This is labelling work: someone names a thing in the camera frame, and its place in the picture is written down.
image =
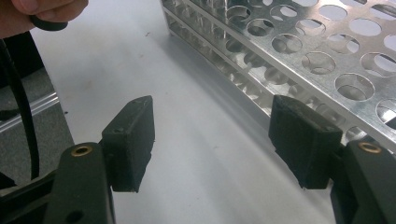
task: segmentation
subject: perforated metal plate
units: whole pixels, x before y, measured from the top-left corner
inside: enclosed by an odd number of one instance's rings
[[[165,0],[163,7],[168,22],[190,32],[187,42],[228,65],[225,75],[246,78],[242,91],[254,92],[266,114],[272,95],[293,96],[340,127],[344,143],[368,133],[396,151],[396,130],[386,124],[396,117],[396,0]]]

